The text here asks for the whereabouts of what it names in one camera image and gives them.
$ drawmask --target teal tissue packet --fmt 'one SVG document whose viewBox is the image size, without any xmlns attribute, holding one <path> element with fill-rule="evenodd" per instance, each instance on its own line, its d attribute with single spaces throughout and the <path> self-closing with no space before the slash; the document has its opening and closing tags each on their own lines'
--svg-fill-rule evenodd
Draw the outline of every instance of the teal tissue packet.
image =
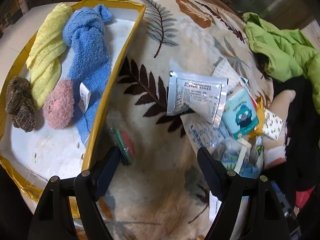
<svg viewBox="0 0 320 240">
<path fill-rule="evenodd" d="M 244 87 L 237 87 L 227 96 L 222 120 L 229 134 L 236 140 L 252 131 L 259 123 L 249 93 Z"/>
</svg>

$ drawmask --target pink plush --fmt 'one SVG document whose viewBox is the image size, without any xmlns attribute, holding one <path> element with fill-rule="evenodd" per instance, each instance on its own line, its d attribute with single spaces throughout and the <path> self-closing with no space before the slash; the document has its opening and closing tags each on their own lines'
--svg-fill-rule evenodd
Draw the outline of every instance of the pink plush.
<svg viewBox="0 0 320 240">
<path fill-rule="evenodd" d="M 61 80 L 44 102 L 43 115 L 48 125 L 53 129 L 66 127 L 73 116 L 74 103 L 72 81 Z"/>
</svg>

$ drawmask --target pile of packets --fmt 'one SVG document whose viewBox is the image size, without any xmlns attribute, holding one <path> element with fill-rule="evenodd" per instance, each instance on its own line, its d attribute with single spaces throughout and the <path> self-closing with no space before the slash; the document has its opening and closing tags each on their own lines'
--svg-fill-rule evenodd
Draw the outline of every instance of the pile of packets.
<svg viewBox="0 0 320 240">
<path fill-rule="evenodd" d="M 195 153 L 205 146 L 226 169 L 249 178 L 263 168 L 261 136 L 276 140 L 283 125 L 262 98 L 253 98 L 248 80 L 226 58 L 212 76 L 170 72 L 167 115 L 176 114 L 182 114 Z"/>
</svg>

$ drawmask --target lime green fabric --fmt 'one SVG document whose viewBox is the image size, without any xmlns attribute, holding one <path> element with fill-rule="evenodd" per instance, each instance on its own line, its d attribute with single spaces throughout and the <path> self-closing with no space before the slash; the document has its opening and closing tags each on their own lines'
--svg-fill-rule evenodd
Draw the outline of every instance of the lime green fabric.
<svg viewBox="0 0 320 240">
<path fill-rule="evenodd" d="M 269 58 L 267 74 L 281 82 L 300 75 L 308 78 L 320 114 L 320 54 L 312 43 L 300 30 L 279 30 L 255 13 L 245 13 L 243 18 L 251 50 Z"/>
</svg>

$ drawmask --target metal bolt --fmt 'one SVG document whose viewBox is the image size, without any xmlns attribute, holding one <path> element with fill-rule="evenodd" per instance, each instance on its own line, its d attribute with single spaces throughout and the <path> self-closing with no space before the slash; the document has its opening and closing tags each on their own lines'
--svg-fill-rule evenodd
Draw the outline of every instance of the metal bolt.
<svg viewBox="0 0 320 240">
<path fill-rule="evenodd" d="M 51 182 L 56 182 L 58 180 L 58 176 L 53 176 L 50 178 Z"/>
<path fill-rule="evenodd" d="M 260 176 L 260 179 L 263 181 L 263 182 L 266 182 L 268 180 L 268 178 L 264 175 L 261 175 Z"/>
<path fill-rule="evenodd" d="M 81 175 L 82 175 L 82 177 L 87 177 L 90 175 L 90 171 L 88 171 L 88 170 L 82 171 Z"/>
<path fill-rule="evenodd" d="M 228 171 L 227 171 L 227 174 L 228 174 L 229 176 L 231 176 L 231 177 L 234 177 L 234 176 L 236 175 L 236 172 L 233 171 L 233 170 L 228 170 Z"/>
</svg>

